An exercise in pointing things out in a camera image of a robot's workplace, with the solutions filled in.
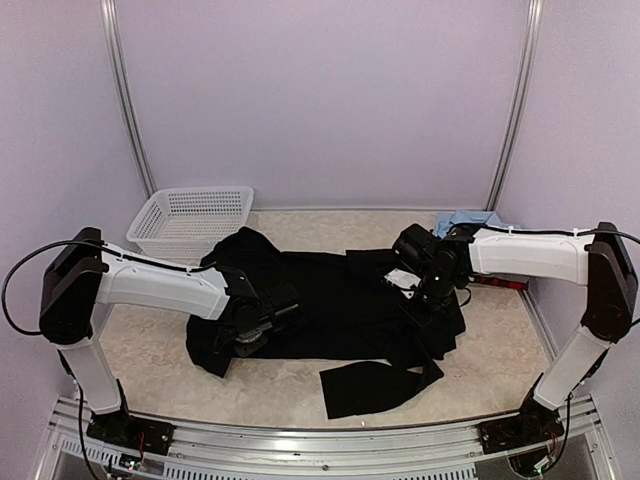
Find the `light blue shirt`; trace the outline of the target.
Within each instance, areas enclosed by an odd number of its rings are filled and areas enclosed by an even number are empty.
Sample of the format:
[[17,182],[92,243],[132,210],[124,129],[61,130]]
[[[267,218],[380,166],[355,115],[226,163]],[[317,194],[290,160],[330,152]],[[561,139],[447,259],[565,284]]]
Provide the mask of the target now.
[[455,226],[461,224],[489,225],[499,228],[507,228],[510,223],[503,222],[495,211],[456,210],[453,213],[438,213],[433,234],[438,238],[444,238]]

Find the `red black plaid shirt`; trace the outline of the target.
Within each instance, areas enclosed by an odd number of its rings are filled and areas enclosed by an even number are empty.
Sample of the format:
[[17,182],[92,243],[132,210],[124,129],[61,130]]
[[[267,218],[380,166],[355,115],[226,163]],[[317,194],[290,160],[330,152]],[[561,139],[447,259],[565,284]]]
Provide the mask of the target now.
[[472,282],[480,285],[507,288],[516,291],[525,291],[528,289],[528,283],[518,280],[503,279],[492,276],[473,276]]

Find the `black long sleeve shirt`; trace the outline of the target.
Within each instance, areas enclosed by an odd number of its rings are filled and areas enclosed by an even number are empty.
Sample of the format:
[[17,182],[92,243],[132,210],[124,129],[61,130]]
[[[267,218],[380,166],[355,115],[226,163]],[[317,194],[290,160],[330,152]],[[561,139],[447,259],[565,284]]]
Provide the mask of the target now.
[[[243,227],[201,263],[239,269],[257,289],[293,286],[299,320],[269,335],[268,343],[249,358],[346,361],[344,367],[319,374],[326,415],[338,419],[391,410],[443,377],[437,363],[456,349],[466,330],[459,302],[453,321],[414,325],[404,312],[404,299],[415,290],[401,290],[384,278],[393,269],[425,275],[438,241],[412,224],[390,249],[343,255],[292,252]],[[231,351],[214,353],[217,328],[214,321],[191,316],[186,348],[195,365],[224,377],[232,359],[240,357]]]

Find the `white perforated plastic basket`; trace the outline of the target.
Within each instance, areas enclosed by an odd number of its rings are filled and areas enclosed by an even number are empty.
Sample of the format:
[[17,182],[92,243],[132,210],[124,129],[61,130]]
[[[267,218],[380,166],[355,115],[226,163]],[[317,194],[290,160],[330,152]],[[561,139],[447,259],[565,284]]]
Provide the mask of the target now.
[[248,186],[159,190],[141,207],[126,239],[153,258],[199,260],[245,226],[253,198]]

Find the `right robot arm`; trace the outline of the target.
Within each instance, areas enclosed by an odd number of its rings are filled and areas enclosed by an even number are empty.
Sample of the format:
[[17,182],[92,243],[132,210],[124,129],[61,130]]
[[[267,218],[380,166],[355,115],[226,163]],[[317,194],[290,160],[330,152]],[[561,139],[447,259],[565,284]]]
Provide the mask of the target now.
[[523,230],[461,223],[443,238],[413,224],[393,245],[399,261],[415,274],[416,298],[434,310],[474,276],[512,275],[571,283],[585,288],[578,326],[533,386],[529,406],[513,419],[511,433],[535,442],[558,409],[609,349],[637,324],[639,279],[626,248],[637,237],[601,222],[593,229]]

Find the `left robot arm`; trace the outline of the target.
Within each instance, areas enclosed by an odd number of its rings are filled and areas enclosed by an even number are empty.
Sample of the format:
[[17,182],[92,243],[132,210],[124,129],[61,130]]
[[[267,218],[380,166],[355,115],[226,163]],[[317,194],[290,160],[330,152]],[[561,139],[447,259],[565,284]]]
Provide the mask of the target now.
[[43,278],[39,328],[56,346],[102,430],[121,445],[140,434],[126,397],[93,337],[97,304],[127,304],[187,313],[219,325],[215,351],[247,357],[269,335],[297,323],[299,296],[290,284],[257,289],[243,271],[218,263],[191,267],[162,262],[106,243],[82,229]]

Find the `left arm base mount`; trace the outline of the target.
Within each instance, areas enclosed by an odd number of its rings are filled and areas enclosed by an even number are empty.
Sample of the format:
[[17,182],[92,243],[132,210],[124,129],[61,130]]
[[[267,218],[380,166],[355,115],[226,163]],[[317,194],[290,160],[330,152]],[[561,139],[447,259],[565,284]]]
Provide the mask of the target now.
[[166,456],[173,440],[175,426],[130,413],[125,401],[120,408],[107,414],[93,413],[87,427],[89,438],[141,454]]

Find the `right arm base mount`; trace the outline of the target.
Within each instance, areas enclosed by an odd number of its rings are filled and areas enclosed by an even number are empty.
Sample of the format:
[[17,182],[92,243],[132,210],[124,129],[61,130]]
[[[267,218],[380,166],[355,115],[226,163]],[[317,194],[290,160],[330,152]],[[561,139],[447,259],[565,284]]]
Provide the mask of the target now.
[[548,409],[528,395],[515,415],[481,422],[478,432],[483,453],[493,454],[561,437],[565,428],[558,408]]

